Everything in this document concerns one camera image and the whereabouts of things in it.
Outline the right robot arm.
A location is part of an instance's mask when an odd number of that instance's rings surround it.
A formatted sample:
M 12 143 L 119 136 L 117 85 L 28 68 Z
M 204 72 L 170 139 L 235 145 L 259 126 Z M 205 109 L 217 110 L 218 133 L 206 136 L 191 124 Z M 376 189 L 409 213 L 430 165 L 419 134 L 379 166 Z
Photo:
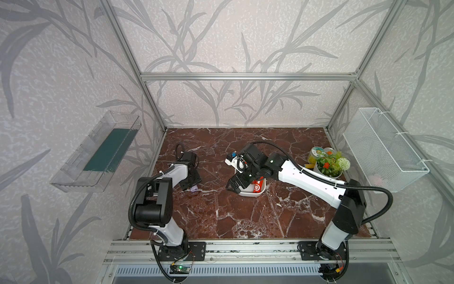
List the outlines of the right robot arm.
M 225 163 L 235 169 L 226 189 L 238 195 L 246 192 L 253 181 L 274 179 L 289 183 L 321 198 L 336 209 L 335 215 L 320 236 L 315 251 L 321 259 L 332 259 L 347 248 L 347 241 L 361 226 L 384 215 L 393 204 L 392 193 L 384 188 L 362 186 L 357 181 L 339 181 L 300 166 L 284 149 L 270 143 L 278 151 L 271 155 L 262 152 L 259 141 L 247 144 L 239 153 L 226 156 Z M 387 196 L 385 206 L 365 218 L 367 207 L 364 192 L 382 192 Z

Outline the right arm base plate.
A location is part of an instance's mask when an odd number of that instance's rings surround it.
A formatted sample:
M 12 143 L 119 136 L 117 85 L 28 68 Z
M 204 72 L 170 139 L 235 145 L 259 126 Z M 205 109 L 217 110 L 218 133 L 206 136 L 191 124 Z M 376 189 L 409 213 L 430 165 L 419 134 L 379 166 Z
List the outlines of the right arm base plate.
M 320 241 L 299 241 L 297 250 L 302 260 L 313 261 L 340 261 L 349 258 L 349 249 L 347 241 L 343 241 L 339 248 L 332 250 L 326 247 Z

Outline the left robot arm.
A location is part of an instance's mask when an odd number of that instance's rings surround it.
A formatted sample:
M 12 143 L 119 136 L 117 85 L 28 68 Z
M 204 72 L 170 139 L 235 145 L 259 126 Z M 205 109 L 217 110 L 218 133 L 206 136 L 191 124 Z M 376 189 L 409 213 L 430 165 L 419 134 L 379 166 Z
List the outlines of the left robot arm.
M 153 177 L 139 178 L 128 208 L 128 221 L 138 230 L 154 233 L 162 241 L 156 246 L 187 254 L 187 234 L 173 219 L 173 189 L 178 185 L 187 190 L 201 181 L 197 155 L 184 151 L 167 170 Z

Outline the red flashlight with white label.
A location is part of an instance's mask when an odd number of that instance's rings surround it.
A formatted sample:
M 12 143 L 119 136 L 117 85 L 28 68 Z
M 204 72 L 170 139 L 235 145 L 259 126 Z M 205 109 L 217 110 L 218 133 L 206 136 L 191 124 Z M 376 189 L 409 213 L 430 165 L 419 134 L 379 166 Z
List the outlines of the red flashlight with white label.
M 260 179 L 253 181 L 252 186 L 253 193 L 260 194 L 266 187 L 266 179 L 264 177 L 261 177 Z

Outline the white plastic storage tray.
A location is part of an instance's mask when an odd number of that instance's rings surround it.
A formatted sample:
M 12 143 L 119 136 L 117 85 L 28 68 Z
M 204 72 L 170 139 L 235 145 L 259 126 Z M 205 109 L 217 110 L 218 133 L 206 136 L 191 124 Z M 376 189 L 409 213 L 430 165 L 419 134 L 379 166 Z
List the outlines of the white plastic storage tray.
M 264 176 L 258 177 L 251 172 L 240 173 L 238 170 L 235 171 L 235 174 L 241 178 L 246 178 L 246 181 L 251 181 L 247 187 L 243 187 L 241 183 L 238 185 L 238 188 L 234 190 L 238 195 L 243 197 L 259 197 L 265 192 L 266 179 Z

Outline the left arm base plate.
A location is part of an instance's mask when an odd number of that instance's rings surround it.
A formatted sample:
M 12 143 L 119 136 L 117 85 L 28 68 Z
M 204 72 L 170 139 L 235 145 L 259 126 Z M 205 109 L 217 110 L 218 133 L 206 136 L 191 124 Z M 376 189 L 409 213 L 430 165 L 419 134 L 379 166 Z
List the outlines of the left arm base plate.
M 184 257 L 187 261 L 201 262 L 205 260 L 206 242 L 189 241 L 179 246 L 163 246 L 159 248 L 159 261 L 176 261 Z

